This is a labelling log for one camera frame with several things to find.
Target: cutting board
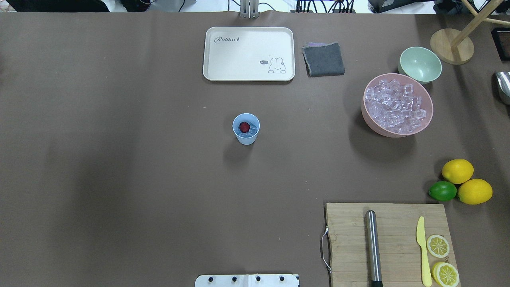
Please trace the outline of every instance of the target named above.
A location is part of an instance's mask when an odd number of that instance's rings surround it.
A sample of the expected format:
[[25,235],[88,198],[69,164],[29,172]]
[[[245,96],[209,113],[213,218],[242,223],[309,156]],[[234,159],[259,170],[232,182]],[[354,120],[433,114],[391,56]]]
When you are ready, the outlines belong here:
[[[416,242],[418,218],[425,236],[442,235],[450,244],[448,262],[457,268],[442,204],[326,203],[332,287],[367,287],[369,282],[365,213],[375,211],[384,287],[423,287],[421,253]],[[445,258],[428,253],[430,268]],[[432,286],[439,286],[432,279]]]

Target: blue cup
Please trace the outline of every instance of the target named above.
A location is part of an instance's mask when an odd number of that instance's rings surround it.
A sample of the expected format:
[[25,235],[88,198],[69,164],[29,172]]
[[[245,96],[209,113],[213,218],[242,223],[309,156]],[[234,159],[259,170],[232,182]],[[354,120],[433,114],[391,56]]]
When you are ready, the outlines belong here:
[[[241,133],[241,130],[239,130],[239,125],[242,122],[248,122],[250,124],[253,124],[257,128],[255,135],[250,136],[250,137],[240,136],[239,134]],[[234,119],[234,122],[232,123],[232,130],[234,131],[234,134],[236,135],[237,140],[240,143],[242,143],[243,145],[250,145],[255,141],[255,139],[257,138],[257,135],[259,134],[259,131],[260,131],[259,119],[250,113],[242,113]]]

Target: white tray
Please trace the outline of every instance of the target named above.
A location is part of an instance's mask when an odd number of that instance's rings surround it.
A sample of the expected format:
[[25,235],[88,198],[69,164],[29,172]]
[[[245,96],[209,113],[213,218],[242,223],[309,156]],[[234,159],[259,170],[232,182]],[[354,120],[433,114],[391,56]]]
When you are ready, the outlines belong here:
[[212,27],[206,32],[203,76],[210,81],[290,81],[294,36],[284,27]]

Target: lemon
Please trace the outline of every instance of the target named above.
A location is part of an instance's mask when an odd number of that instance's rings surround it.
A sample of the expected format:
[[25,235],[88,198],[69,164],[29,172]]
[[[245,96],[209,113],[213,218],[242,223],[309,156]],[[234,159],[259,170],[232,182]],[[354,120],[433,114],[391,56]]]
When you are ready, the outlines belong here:
[[483,179],[468,180],[458,188],[457,196],[466,204],[484,203],[492,197],[492,187]]
[[427,239],[428,251],[437,258],[444,258],[450,253],[450,244],[441,235],[431,235]]
[[441,287],[455,287],[458,285],[458,271],[450,263],[438,262],[432,268],[432,277]]
[[443,177],[451,183],[461,184],[468,181],[474,173],[473,165],[465,159],[454,159],[447,162],[441,170]]

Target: green lime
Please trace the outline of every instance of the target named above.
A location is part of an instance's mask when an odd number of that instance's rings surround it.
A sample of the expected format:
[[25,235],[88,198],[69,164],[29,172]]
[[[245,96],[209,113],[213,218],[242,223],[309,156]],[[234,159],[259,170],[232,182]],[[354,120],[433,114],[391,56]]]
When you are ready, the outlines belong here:
[[448,181],[438,181],[428,190],[428,194],[439,201],[451,200],[457,195],[457,188]]

